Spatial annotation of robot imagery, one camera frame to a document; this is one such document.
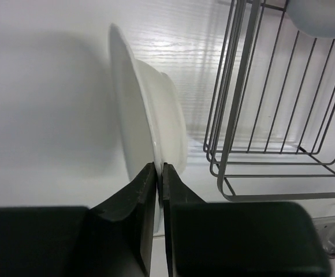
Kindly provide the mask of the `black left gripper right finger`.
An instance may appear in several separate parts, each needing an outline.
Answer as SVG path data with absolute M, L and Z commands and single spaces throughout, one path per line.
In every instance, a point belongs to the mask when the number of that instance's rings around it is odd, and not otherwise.
M 207 203 L 164 164 L 169 276 L 330 276 L 311 217 L 293 202 Z

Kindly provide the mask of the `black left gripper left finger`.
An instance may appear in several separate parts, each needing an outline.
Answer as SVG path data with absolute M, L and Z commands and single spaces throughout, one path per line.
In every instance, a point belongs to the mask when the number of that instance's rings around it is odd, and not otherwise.
M 149 276 L 156 195 L 149 163 L 93 208 L 0 208 L 0 276 Z

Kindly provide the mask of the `white deep plate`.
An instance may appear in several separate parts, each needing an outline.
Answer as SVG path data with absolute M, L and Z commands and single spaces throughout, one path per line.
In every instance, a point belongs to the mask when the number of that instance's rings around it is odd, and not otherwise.
M 129 179 L 153 163 L 157 172 L 154 232 L 163 217 L 164 164 L 181 174 L 187 166 L 188 140 L 183 108 L 172 79 L 137 59 L 121 28 L 109 26 L 109 58 L 122 147 Z

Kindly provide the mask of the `pale blue fluted plate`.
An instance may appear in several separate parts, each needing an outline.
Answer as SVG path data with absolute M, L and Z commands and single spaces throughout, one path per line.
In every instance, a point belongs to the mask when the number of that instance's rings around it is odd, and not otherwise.
M 286 13 L 306 35 L 335 39 L 335 0 L 291 0 Z

